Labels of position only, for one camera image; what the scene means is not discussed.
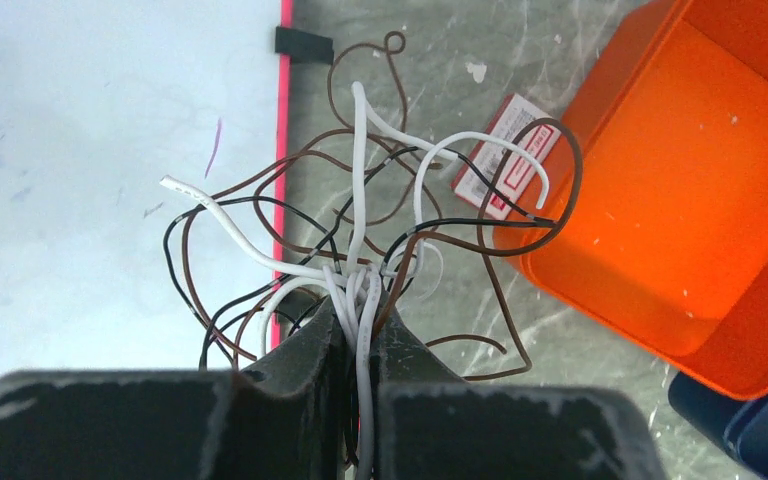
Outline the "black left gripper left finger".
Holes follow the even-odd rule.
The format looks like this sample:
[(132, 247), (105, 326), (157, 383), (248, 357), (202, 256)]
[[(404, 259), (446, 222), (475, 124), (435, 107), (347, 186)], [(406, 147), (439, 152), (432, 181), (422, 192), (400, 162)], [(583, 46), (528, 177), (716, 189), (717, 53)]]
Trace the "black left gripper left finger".
[(334, 309), (240, 370), (0, 378), (0, 479), (335, 479), (348, 350)]

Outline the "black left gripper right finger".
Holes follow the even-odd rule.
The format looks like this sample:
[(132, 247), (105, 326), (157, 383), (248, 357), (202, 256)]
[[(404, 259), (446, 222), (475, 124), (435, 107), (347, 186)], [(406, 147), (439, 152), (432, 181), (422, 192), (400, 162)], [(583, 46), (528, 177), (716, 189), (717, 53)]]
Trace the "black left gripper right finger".
[(642, 413), (592, 387), (470, 383), (380, 307), (357, 345), (361, 479), (662, 479)]

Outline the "red and white small box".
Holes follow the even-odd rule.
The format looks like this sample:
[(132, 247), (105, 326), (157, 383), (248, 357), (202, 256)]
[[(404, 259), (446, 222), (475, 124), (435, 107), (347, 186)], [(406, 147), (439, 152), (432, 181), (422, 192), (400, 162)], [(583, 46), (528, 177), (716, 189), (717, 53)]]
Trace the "red and white small box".
[[(512, 93), (504, 98), (495, 116), (489, 123), (486, 133), (511, 141), (528, 124), (547, 113), (527, 100)], [(561, 132), (554, 126), (539, 125), (525, 135), (519, 146), (538, 162), (543, 162), (560, 139)], [(541, 191), (541, 179), (532, 164), (523, 157), (512, 154), (506, 163), (502, 162), (505, 149), (499, 145), (479, 143), (470, 153), (469, 159), (487, 179), (497, 171), (502, 174), (496, 188), (512, 202), (517, 202), (530, 187)], [(478, 208), (485, 197), (489, 198), (486, 214), (494, 219), (504, 220), (512, 212), (512, 207), (502, 198), (489, 192), (488, 187), (469, 167), (464, 166), (452, 183), (454, 194), (466, 203)]]

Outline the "orange plastic bin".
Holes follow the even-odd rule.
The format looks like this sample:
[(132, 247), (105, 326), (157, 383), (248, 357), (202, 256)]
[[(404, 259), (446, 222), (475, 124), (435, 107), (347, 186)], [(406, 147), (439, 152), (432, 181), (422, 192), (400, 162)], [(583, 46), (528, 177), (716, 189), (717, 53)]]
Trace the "orange plastic bin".
[(562, 120), (576, 205), (513, 265), (703, 385), (768, 394), (768, 1), (634, 9)]

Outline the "dark blue plastic bin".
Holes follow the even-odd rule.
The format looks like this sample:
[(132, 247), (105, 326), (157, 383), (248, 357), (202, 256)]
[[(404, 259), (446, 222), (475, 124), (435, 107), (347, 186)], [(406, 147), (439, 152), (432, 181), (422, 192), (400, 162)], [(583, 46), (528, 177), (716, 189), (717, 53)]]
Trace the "dark blue plastic bin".
[(738, 401), (680, 373), (670, 384), (668, 400), (682, 418), (720, 450), (768, 479), (768, 394)]

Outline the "pink-framed whiteboard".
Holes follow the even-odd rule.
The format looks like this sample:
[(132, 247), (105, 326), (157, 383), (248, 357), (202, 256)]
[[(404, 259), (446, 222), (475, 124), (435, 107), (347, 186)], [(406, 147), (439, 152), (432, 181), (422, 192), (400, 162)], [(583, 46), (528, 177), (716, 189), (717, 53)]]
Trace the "pink-framed whiteboard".
[(273, 162), (287, 1), (0, 1), (0, 377), (187, 369), (163, 234)]

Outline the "black whiteboard clip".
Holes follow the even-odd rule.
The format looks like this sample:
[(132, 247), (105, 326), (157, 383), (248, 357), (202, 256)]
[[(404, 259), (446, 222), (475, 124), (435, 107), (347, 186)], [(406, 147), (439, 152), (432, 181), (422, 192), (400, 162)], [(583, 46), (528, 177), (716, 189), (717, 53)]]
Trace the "black whiteboard clip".
[(332, 65), (335, 58), (331, 38), (284, 26), (275, 29), (274, 51), (297, 63)]

